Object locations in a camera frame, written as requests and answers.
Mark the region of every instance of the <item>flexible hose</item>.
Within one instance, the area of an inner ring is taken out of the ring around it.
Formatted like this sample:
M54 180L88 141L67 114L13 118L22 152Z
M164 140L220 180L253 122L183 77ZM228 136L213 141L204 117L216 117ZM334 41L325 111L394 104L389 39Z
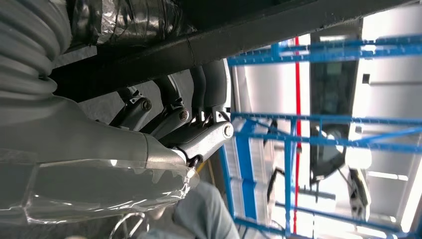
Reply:
M64 0L0 1L0 98L50 96L57 85L46 76L70 40Z

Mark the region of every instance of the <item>red pipe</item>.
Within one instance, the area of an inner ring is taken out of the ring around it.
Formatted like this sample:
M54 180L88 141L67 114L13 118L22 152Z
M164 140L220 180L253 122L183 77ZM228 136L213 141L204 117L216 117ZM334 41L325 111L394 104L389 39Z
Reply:
M299 45L299 38L295 37L295 45ZM301 77L300 77L300 67L299 62L295 63L296 66L296 114L301 114ZM296 125L296 130L298 136L302 135L301 121L298 120ZM300 154L296 153L296 179L295 179L295 207L298 206L298 192L299 192L299 162ZM296 234L296 219L297 219L297 210L295 209L295 215L293 216L293 233Z

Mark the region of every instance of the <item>bolt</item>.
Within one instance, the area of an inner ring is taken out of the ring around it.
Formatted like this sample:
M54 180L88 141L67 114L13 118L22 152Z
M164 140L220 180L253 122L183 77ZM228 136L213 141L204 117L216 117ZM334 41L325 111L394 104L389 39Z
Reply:
M187 121L189 118L189 112L187 110L182 110L179 114L179 118L181 121Z
M152 103L149 99L143 99L141 102L141 107L144 111L148 111L152 107Z
M233 136L233 133L234 133L234 129L233 129L233 126L231 124L230 125L227 125L224 128L224 135L226 137L231 138Z

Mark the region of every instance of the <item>blue metal rack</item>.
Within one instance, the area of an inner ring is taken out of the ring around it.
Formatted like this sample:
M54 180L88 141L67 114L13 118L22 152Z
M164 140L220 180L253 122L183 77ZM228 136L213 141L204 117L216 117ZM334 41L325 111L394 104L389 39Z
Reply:
M413 133L421 133L422 132L422 119L384 119L384 118L355 118L355 117L346 117L346 116L296 116L296 115L275 115L275 114L257 114L257 113L232 113L231 114L232 120L236 118L245 119L248 122L248 130L251 131L254 125L266 126L271 129L270 126L266 124L262 124L258 122L260 119L272 119L272 120L289 120L291 123L291 132L277 132L274 130L270 130L268 134L255 134L252 132L244 132L244 130L235 132L236 138L259 138L259 139L275 139L281 140L285 143L285 178L292 177L292 170L293 170L293 162L296 155L295 149L297 147L298 142L309 143L309 144L318 144L318 145L342 145L347 147L358 147L358 148L369 148L375 150L388 150L394 152L402 152L402 153L422 153L422 146L418 145L411 145L411 144L397 144L397 143L381 143L378 142L383 139L389 139L393 137L400 137L405 135L410 135ZM323 123L338 123L338 124L349 124L349 123L370 123L370 124L390 124L390 125L404 125L410 126L410 128L405 130L400 130L396 132L389 132L379 134L377 136L371 136L362 138L359 140L349 140L349 139L327 139L322 135L319 136L311 136L311 137L299 137L296 136L296 124L299 120L309 120L309 121L316 121L319 123L320 128L322 128ZM223 172L225 177L225 184L227 188L230 188L230 181L234 180L233 178L229 177L229 172L227 168L227 158L224 152L224 148L220 151L221 158L223 159ZM244 183L253 184L258 182L250 182L250 180L245 180ZM257 229L258 231L275 233L285 236L291 236L290 230L290 211L297 210L301 212L311 213L318 216L323 216L327 218L337 219L345 222L354 223L356 225L366 225L371 228L381 229L383 231L390 232L391 235L397 236L409 236L412 234L404 234L400 231L399 228L389 227L377 223L365 222L356 220L353 218L348 218L342 215L335 215L329 214L319 211L314 211L311 209L295 207L292 205L293 201L293 194L294 194L294 184L293 180L285 180L285 204L276 203L276 207L284 207L286 209L286 225L284 229L272 228L268 227L267 225L260 225L255 223L253 220L249 219L241 219L237 218L234 214L233 210L233 196L230 190L227 190L227 198L228 198L228 207L231 215L234 218L234 222L239 225L244 225L246 227L252 227Z
M364 46L375 46L375 50L363 50ZM377 40L352 40L352 41L336 41L336 42L322 42L311 44L308 46L287 46L285 42L277 43L271 46L270 49L260 49L245 52L234 57L228 58L229 66L238 65L253 65L253 64L271 64L271 63L289 63L289 62L327 62L327 61L348 61L359 58L377 58L377 57L395 57L395 56L410 56L422 55L422 35L401 36L401 37L386 37ZM259 232L269 232L284 236L293 236L290 229L291 214L293 211L300 211L318 215L322 217L337 219L340 221L354 223L356 225L366 225L371 228L380 229L389 232L387 238L406 238L407 236L420 237L422 233L422 222L418 230L413 233L403 233L399 228L389 227L371 222L359 221L353 218L348 218L342 215L333 215L325 212L314 211L306 208L295 207L292 205L294 199L294 181L292 179L293 162L296 157L296 148L298 143L309 143L316 145L342 145L346 147L368 148L373 150L384 150L402 153L422 153L422 146L389 143L382 140L395 138L414 133L422 132L422 119L383 119L383 118L354 118L349 116L297 116L297 115L276 115L276 114L260 114L260 113L232 113L232 120L244 119L245 124L242 129L235 132L235 139L238 141L237 147L244 147L243 141L249 138L258 139L272 139L280 140L285 144L285 204L276 203L276 207L284 207L286 210L286 225L284 229L273 228L268 225L256 223L256 215L246 218L238 218L235 215L233 206L233 193L230 190L231 182L233 180L242 181L242 189L251 190L259 182L254 182L251 177L244 177L241 175L240 179L231 178L229 175L229 168L227 163L227 156L224 146L220 149L220 156L222 159L222 167L225 178L225 186L227 188L228 208L235 221L239 225L247 228L255 228ZM262 119L268 120L288 120L291 125L291 132L282 132L274 127L262 123ZM296 125L299 121L314 121L318 122L319 128L322 128L323 123L370 123L370 124L389 124L389 125L405 125L409 128L396 132L383 133L376 136L366 137L359 140L349 139L327 139L319 136L303 137L296 135ZM255 133L253 129L256 126L263 126L268 128L268 133ZM242 158L242 160L250 160L250 157ZM244 206L249 207L247 201L253 198L244 197Z
M376 46L375 50L361 50L363 46ZM321 42L301 46L281 46L248 51L227 59L229 66L289 63L350 61L359 58L397 57L422 54L422 35L386 37L377 40L349 40Z

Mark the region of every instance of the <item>fluorescent light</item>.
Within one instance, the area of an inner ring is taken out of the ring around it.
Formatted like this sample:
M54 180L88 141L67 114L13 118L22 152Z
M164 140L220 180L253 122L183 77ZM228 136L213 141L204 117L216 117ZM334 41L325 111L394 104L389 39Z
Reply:
M346 39L346 36L320 36L320 41L343 41Z
M368 176L377 177L377 178L396 179L396 180L401 180L401 181L409 180L409 178L406 175L397 175L397 174L374 172L374 171L368 171Z
M408 233L415 217L416 208L422 195L422 163L419 161L418 171L416 172L415 180L413 181L412 189L410 190L408 202L406 203L405 211L403 213L401 226L405 233Z
M397 178L402 181L408 181L409 178L406 175L397 175Z
M357 226L356 230L358 233L362 233L362 234L366 234L369 236L374 236L374 237L378 237L378 238L387 238L387 234L385 234L385 232L379 231L379 230L375 230L375 229L371 229L371 228L365 228L365 227L361 227L361 226Z

